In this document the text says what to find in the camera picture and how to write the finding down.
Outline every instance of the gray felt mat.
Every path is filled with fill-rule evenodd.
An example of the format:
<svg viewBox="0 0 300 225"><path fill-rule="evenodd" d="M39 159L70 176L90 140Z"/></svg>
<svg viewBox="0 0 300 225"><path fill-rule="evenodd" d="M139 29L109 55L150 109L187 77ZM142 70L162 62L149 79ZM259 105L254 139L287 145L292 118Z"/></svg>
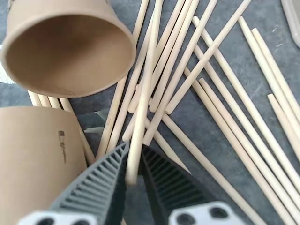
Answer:
<svg viewBox="0 0 300 225"><path fill-rule="evenodd" d="M131 31L135 24L140 2L140 0L111 0L111 4L115 9L116 14ZM165 0L160 35L164 30L176 2L176 0ZM218 1L218 4L206 26L212 38L217 36L241 2L242 0ZM0 3L2 3L0 16L5 18L6 11L3 7L6 3L3 0L1 0ZM138 43L138 50L141 47L154 3L154 0L150 0L145 24ZM196 12L197 16L201 17L207 4L208 0L200 0L200 4ZM253 0L243 15L250 28L257 27L259 29L273 53L276 62L285 75L287 82L299 101L300 77L298 73L300 71L300 49L292 40L280 0ZM178 59L181 58L181 55L183 54L194 30L194 26L191 25ZM0 39L2 40L4 32L5 26L2 24L2 26L0 26ZM207 49L202 40L199 41L199 44L203 50ZM240 82L272 130L274 136L285 150L291 163L294 165L295 169L300 172L300 164L268 102L267 95L271 93L269 85L266 82L266 79L264 78L248 44L246 43L238 24L234 26L228 37L224 40L220 50L228 60ZM198 60L196 56L193 55L188 67L192 69L197 62ZM244 105L240 101L233 87L230 85L220 66L216 63L214 58L212 58L210 62L224 84L240 104L242 110L250 118ZM212 81L208 78L204 71L199 75L199 77L204 77L213 90L219 95ZM181 78L180 84L182 84L183 81L184 76ZM71 100L74 110L78 115L81 125L84 130L86 130L86 135L94 151L98 148L102 132L101 127L104 125L105 114L111 104L114 89L115 86L93 96ZM17 85L1 83L0 90L0 106L30 105L30 100L26 91ZM193 90L188 91L174 113L171 115L171 118L268 224L283 224ZM250 121L257 129L257 126L251 118ZM159 126L159 131L173 147L175 152L178 153L179 157L191 173L205 184L219 200L231 205L235 212L241 216L247 224L252 224L241 209L189 154L185 147L163 123ZM154 224L142 179L139 179L136 187L130 187L128 189L124 217L129 225Z"/></svg>

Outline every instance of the wooden stick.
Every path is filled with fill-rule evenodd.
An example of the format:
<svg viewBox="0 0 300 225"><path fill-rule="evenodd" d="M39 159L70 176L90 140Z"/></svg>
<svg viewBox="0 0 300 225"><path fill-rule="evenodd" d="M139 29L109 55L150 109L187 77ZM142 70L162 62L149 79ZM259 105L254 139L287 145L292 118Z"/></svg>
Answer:
<svg viewBox="0 0 300 225"><path fill-rule="evenodd" d="M209 34L205 30L202 33L202 37L208 46L210 46L211 43L213 42L212 39L210 38ZM197 57L201 58L202 52L199 47L197 47L197 48L195 48L195 53L196 53ZM264 122L260 113L258 112L258 110L256 109L255 105L253 104L252 100L250 99L249 95L246 93L245 89L243 88L243 86L241 85L239 80L237 79L233 70L227 63L226 59L223 57L222 53L219 50L217 50L215 52L214 56L217 59L217 61L219 62L225 75L227 76L227 78L229 79L231 84L233 85L234 89L238 93L239 97L243 101L243 103L246 106L247 110L249 111L250 115L252 116L252 118L256 122L257 126L261 130L262 134L266 138L270 147L273 149L273 151L274 151L275 155L277 156L278 160L280 161L282 167L285 169L286 173L288 174L290 179L295 184L297 190L300 191L299 175L293 168L291 162L289 161L289 159L285 155L284 151L278 144L278 142L275 139L275 137L273 136L272 132L270 131L270 129ZM294 193L295 196L299 195L297 193L297 191L295 190L294 186L291 184L290 180L286 177L286 174L282 171L282 168L280 167L280 165L278 164L276 159L273 157L273 155L271 154L271 152L268 149L268 147L266 146L266 144L263 142L263 140L261 139L259 134L256 132L256 130L254 129L254 127L252 126L252 124L250 123L248 118L245 116L244 112L241 110L241 108L236 103L236 101L234 100L234 98L232 97L232 95L230 94L228 89L225 87L225 85L223 84L221 79L217 75L214 75L213 73L210 73L210 72L209 72L209 76L213 80L214 84L216 85L218 90L221 92L221 94L225 98L226 102L229 104L232 111L237 116L237 118L239 119L239 121L241 122L241 124L243 125L243 127L245 128L247 133L249 134L249 136L251 137L252 141L257 146L258 150L261 152L261 154L263 154L264 158L266 159L268 164L271 166L272 170L274 172L276 172L276 175L278 178L280 177L279 180L284 185L286 190L289 190L288 191L289 193Z"/></svg>
<svg viewBox="0 0 300 225"><path fill-rule="evenodd" d="M195 78L199 75L200 71L204 68L205 64L208 62L210 57L213 55L214 51L217 49L217 47L222 43L223 39L226 37L226 35L229 33L230 29L232 26L235 24L236 20L238 20L239 16L242 14L242 12L247 8L248 4L251 2L251 0L244 0L240 7L237 9L237 11L233 14L229 22L225 25L225 27L222 29L218 37L216 38L214 45L208 49L208 51L205 53L205 60L201 60L196 67L194 68L193 72L191 73L191 76L188 77L186 80L187 82L190 82L192 85L193 81ZM174 93L176 86L180 80L180 77L183 73L183 70L181 73L174 74L169 86L167 87L165 94L157 108L157 111L151 121L151 125L149 129L147 130L143 143L144 144L149 144L153 138L155 130L158 128L158 125L164 115L165 112L165 107L168 105L170 99L172 98L172 94Z"/></svg>
<svg viewBox="0 0 300 225"><path fill-rule="evenodd" d="M48 97L51 107L54 109L61 109L60 103L56 97Z"/></svg>
<svg viewBox="0 0 300 225"><path fill-rule="evenodd" d="M167 40L167 43L165 45L165 48L164 48L164 51L163 51L161 57L156 58L156 63L158 62L158 64L156 65L156 68L155 68L155 70L153 72L153 76L152 76L151 91L150 91L151 94L154 91L154 89L156 87L156 84L159 80L159 77L160 77L161 73L164 70L165 64L166 64L166 62L167 62L167 60L170 56L170 53L173 49L173 46L175 44L175 41L176 41L177 37L179 36L179 38L180 38L180 36L182 35L182 33L180 33L180 30L181 30L181 27L182 27L182 25L183 25L183 23L184 23L184 21L187 17L187 14L188 14L188 11L190 9L191 3L192 3L192 0L186 0L186 1L180 0L180 1L177 2L176 6L174 8L174 11L173 11L172 15L173 14L174 14L174 16L176 15L176 17L178 17L179 13L180 13L180 15L179 15L179 17L176 21L176 24L175 24L175 26L172 30L172 33L171 33L169 39ZM161 49L161 48L159 48L159 44L157 46L157 52L160 51L160 49ZM136 92L135 92L135 94L134 94L134 96L133 96L133 98L132 98L132 100L129 104L128 112L130 112L130 113L135 112L137 104L139 102L140 95L141 95L141 87L136 89Z"/></svg>
<svg viewBox="0 0 300 225"><path fill-rule="evenodd" d="M38 94L38 98L41 101L41 104L43 107L51 108L51 104L50 104L49 98L47 96Z"/></svg>
<svg viewBox="0 0 300 225"><path fill-rule="evenodd" d="M279 104L281 105L283 111L285 112L289 122L291 123L291 126L293 127L296 135L298 136L300 140L300 125L295 117L290 105L288 104L285 95L283 94L266 58L264 57L255 37L253 36L250 28L248 27L246 21L243 17L239 18L240 27L246 37L246 40L264 74L266 77L269 86L271 87L274 95L276 96L276 99L278 100Z"/></svg>
<svg viewBox="0 0 300 225"><path fill-rule="evenodd" d="M261 36L261 34L259 33L258 29L254 28L252 30L252 33L259 45L264 57L266 58L277 82L279 83L281 90L283 91L295 116L297 117L298 122L300 122L300 106L299 106L295 96L293 95L291 88L287 84L282 72L280 71L279 66L277 65L275 59L273 58L272 53L270 52L267 44L265 43L265 41L264 41L263 37Z"/></svg>
<svg viewBox="0 0 300 225"><path fill-rule="evenodd" d="M214 165L200 152L200 150L191 142L191 140L181 131L181 129L165 113L162 117L163 122L182 142L188 151L198 160L198 162L207 170L207 172L218 182L226 193L237 203L245 214L254 224L266 225L263 219L252 209L245 199L234 189L234 187L223 177L223 175L214 167Z"/></svg>
<svg viewBox="0 0 300 225"><path fill-rule="evenodd" d="M28 91L30 100L32 102L33 106L42 106L41 101L39 100L38 94L31 92L30 90Z"/></svg>
<svg viewBox="0 0 300 225"><path fill-rule="evenodd" d="M184 3L183 1L184 0L177 1L174 11L169 19L167 26L166 26L166 29L164 30L162 37L157 45L157 48L156 48L156 59L157 60L158 60L161 52L163 51L163 48L167 42L168 37L170 36L170 33L172 32L172 28L173 28L174 24L176 23L176 19L180 12L179 8ZM111 135L110 141L107 146L107 151L111 151L117 146L117 143L118 143L118 140L119 140L126 116L127 116L128 106L129 106L132 96L134 94L135 87L138 82L138 79L139 79L140 73L142 71L145 58L146 58L146 53L147 53L147 48L148 48L150 33L151 33L151 27L152 27L152 21L153 21L153 14L152 14L152 18L150 20L149 26L147 28L147 32L146 32L145 39L142 44L140 53L136 60L135 68L132 72L130 82L127 87L117 120L115 122L113 131L112 131L112 135Z"/></svg>
<svg viewBox="0 0 300 225"><path fill-rule="evenodd" d="M137 14L137 18L136 18L136 21L135 21L135 27L134 27L133 32L132 32L132 36L135 40L135 44L137 43L138 38L139 38L140 33L141 33L141 29L142 29L142 26L143 26L143 23L144 23L144 18L145 18L145 15L146 15L148 3L149 3L149 0L142 0L139 12Z"/></svg>
<svg viewBox="0 0 300 225"><path fill-rule="evenodd" d="M184 95L186 94L186 92L188 91L188 89L192 86L192 83L194 82L194 80L197 78L197 76L203 70L205 64L209 61L209 59L212 57L213 53L221 45L221 43L223 42L223 40L225 39L225 37L227 36L227 34L230 32L230 30L232 29L232 27L235 25L235 23L237 22L238 18L246 10L246 8L247 8L247 6L249 5L250 2L251 2L251 0L244 0L241 3L241 5L239 6L239 8L235 11L235 13L232 15L232 17L227 22L227 24L225 25L225 27L221 30L221 32L219 33L219 35L216 37L216 39L214 41L214 44L210 48L208 48L208 50L206 51L205 56L203 57L203 59L200 60L197 63L197 65L195 66L195 68L193 69L193 71L191 73L191 76L189 76L184 81L184 83L182 84L182 86L179 88L179 90L173 96L173 98L171 99L170 103L168 104L168 106L165 109L166 113L171 114L174 111L174 109L176 108L176 106L178 105L178 103L182 100L182 98L184 97ZM180 75L178 75L178 78L176 79L176 82L174 82L174 84L172 83L172 85L174 85L173 89L176 88L179 79L180 79Z"/></svg>
<svg viewBox="0 0 300 225"><path fill-rule="evenodd" d="M246 168L249 170L249 172L252 174L253 178L257 182L257 184L261 187L262 191L265 193L271 204L273 205L274 209L277 211L277 213L280 215L282 220L289 224L293 219L290 217L288 212L285 210L283 204L286 206L290 214L293 216L295 221L299 222L300 220L300 212L295 206L295 204L292 202L289 195L286 193L284 188L281 186L279 181L276 179L270 168L267 166L267 164L264 162L264 160L261 158L261 156L256 152L255 148L251 144L251 142L247 139L247 137L244 135L243 131L240 129L240 127L237 125L237 123L234 121L233 117L230 115L230 113L227 111L227 109L224 107L223 103L219 100L219 98L216 96L214 91L210 88L210 86L205 82L205 80L202 78L200 79L200 84L203 87L203 89L206 92L205 97L203 96L203 89L200 90L202 95L200 96L201 100L204 102L205 107L209 110L211 115L214 117L216 123L218 123L219 127L221 128L224 135L227 137L229 142L235 143L235 145L232 144L233 149L237 152L239 157L241 158L243 164L246 166Z"/></svg>
<svg viewBox="0 0 300 225"><path fill-rule="evenodd" d="M141 28L143 25L144 17L146 14L146 10L148 7L149 0L142 0L141 6L139 13L137 15L137 19L135 22L135 28L133 30L133 38L135 42L137 43L138 38L140 36ZM120 106L120 102L122 99L123 91L125 88L126 80L127 80L128 75L124 76L122 80L120 80L117 84L116 90L114 92L114 96L112 98L112 104L109 109L107 119L105 122L104 130L101 136L100 144L98 147L97 155L96 155L96 160L103 157L106 153L107 146L109 143L110 136L113 131L113 125L117 117L118 109Z"/></svg>
<svg viewBox="0 0 300 225"><path fill-rule="evenodd" d="M75 115L75 113L73 111L73 108L72 108L72 106L71 106L68 99L60 98L60 102L61 102L61 105L62 105L62 107L65 111L68 111L68 112L73 113ZM88 161L89 165L92 165L95 162L94 153L93 153L92 149L90 148L90 145L89 145L88 141L86 140L84 132L83 132L83 130L82 130L79 123L78 123L78 126L79 126L79 133L80 133L81 141L82 141L82 144L83 144L85 158Z"/></svg>
<svg viewBox="0 0 300 225"><path fill-rule="evenodd" d="M142 83L141 98L136 112L136 123L128 153L125 180L129 185L136 184L137 173L141 159L143 136L145 132L145 120L147 118L148 100L150 98L151 79L154 70L155 50L158 43L158 32L162 6L163 1L156 0L153 25L144 68L144 82Z"/></svg>
<svg viewBox="0 0 300 225"><path fill-rule="evenodd" d="M116 119L115 125L113 127L112 130L112 134L107 146L107 150L106 152L110 152L112 150L115 149L115 147L117 146L126 116L127 116L127 109L130 103L130 100L133 96L133 93L135 91L135 86L137 84L137 81L139 79L142 67L144 65L144 60L146 58L146 53L147 53L147 48L148 48L148 44L149 44L149 40L150 40L150 34L151 34L151 27L152 27L152 18L150 20L146 35L145 35L145 39L144 42L142 44L140 53L137 57L136 63L135 63L135 68L132 72L127 90L125 92L125 96L123 98L123 102L121 104L121 108L119 110L119 114L118 117Z"/></svg>
<svg viewBox="0 0 300 225"><path fill-rule="evenodd" d="M279 105L278 101L276 100L275 96L273 94L268 95L269 101L272 105L272 108L281 124L281 127L283 128L285 135L287 139L289 140L292 149L294 150L299 162L300 162L300 141L298 140L294 130L292 129L292 126L287 119L284 111L282 110L281 106Z"/></svg>
<svg viewBox="0 0 300 225"><path fill-rule="evenodd" d="M193 33L193 36L191 37L191 40L189 41L189 43L188 43L188 45L187 45L187 47L186 47L186 49L183 53L183 56L182 56L182 58L179 62L179 65L177 66L176 71L174 72L173 76L177 76L177 74L182 74L184 68L188 64L188 61L189 61L191 55L193 54L193 50L194 50L197 42L199 41L201 33L202 33L206 23L208 22L208 19L210 18L210 15L211 15L213 9L215 8L217 1L218 0L210 0L209 1L208 6L206 7L206 9L203 13L203 16L200 20L199 26L197 26L195 32ZM183 29L185 31L188 30L188 28L190 26L190 23L193 19L193 16L194 16L193 12L194 12L194 10L191 10L190 14L188 15L188 17L185 21L185 22L187 22L187 23L184 24L185 26L187 26L187 28L183 27ZM155 112L158 108L158 105L159 105L160 100L161 100L161 98L163 96L163 93L165 91L165 87L166 87L167 82L169 80L172 68L174 66L174 62L176 61L176 58L178 56L180 48L178 48L178 51L176 51L176 55L172 55L172 57L173 57L173 60L171 59L172 63L170 64L169 67L166 67L165 72L161 76L161 79L160 79L159 84L156 88L155 94L153 96L153 100L152 100L152 102L150 104L150 107L149 107L149 110L151 112Z"/></svg>

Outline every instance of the gray rubber grip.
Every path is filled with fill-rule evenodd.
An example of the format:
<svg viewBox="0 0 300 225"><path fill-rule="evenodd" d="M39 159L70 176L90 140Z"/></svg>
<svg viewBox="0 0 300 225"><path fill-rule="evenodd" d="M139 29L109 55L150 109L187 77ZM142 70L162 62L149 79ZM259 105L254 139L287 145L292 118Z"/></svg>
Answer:
<svg viewBox="0 0 300 225"><path fill-rule="evenodd" d="M49 210L91 213L97 216L98 225L120 224L128 151L129 143L124 143L99 159L71 183Z"/></svg>

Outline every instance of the kraft paper cup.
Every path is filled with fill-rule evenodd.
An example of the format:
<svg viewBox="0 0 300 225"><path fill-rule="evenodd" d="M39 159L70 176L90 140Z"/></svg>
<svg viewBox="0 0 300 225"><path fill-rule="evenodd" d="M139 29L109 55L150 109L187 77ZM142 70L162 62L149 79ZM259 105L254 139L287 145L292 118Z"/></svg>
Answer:
<svg viewBox="0 0 300 225"><path fill-rule="evenodd" d="M76 98L121 80L136 47L105 0L15 0L1 55L7 74L25 89Z"/></svg>
<svg viewBox="0 0 300 225"><path fill-rule="evenodd" d="M47 210L86 169L76 117L42 107L0 108L0 224Z"/></svg>

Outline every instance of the cup rim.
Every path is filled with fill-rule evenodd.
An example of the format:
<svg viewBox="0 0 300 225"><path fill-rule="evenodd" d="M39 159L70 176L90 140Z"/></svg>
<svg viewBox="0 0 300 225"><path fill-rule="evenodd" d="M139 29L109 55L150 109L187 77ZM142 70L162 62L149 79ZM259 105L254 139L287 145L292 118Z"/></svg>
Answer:
<svg viewBox="0 0 300 225"><path fill-rule="evenodd" d="M91 17L95 17L104 21L107 21L109 23L111 23L112 25L116 26L117 28L119 28L126 36L127 38L130 40L131 42L131 46L132 46L132 59L130 61L130 63L128 64L128 67L126 68L126 70L124 70L124 74L120 75L120 77L118 77L118 79L114 82L112 82L111 84L102 87L98 90L93 90L93 91L89 91L86 92L85 94L80 94L80 95L61 95L61 94L55 94L55 93L50 93L47 91L42 91L42 90L33 90L30 86L28 86L27 84L24 84L19 78L18 76L16 76L14 73L12 73L12 71L10 70L7 61L6 61L6 55L8 53L8 50L11 46L12 43L15 42L15 40L20 37L28 28L33 27L39 23L41 23L42 21L51 19L51 18L55 18L55 17L59 17L59 16L66 16L66 15L83 15L83 16L91 16ZM48 96L52 96L52 97L57 97L57 98L80 98L80 97L86 97L86 96L90 96L96 93L99 93L111 86L113 86L115 83L117 83L118 81L120 81L125 75L126 73L131 69L134 61L135 61L135 56L136 56L136 47L135 47L135 42L133 40L132 34L129 31L129 29L117 18L117 16L110 16L110 15L103 15L103 14L99 14L98 12L94 11L94 10L86 10L86 9L71 9L71 10L63 10L63 11L56 11L56 12L51 12L51 13L47 13L47 14L43 14L43 15L39 15L36 16L34 18L28 19L24 22L22 22L19 26L17 26L16 28L14 28L9 35L7 35L2 43L2 49L1 49L1 63L3 68L7 71L7 74L9 74L10 78L17 84L20 84L21 86L23 86L24 88L26 88L27 90L32 90L38 94L44 94L44 95L48 95Z"/></svg>

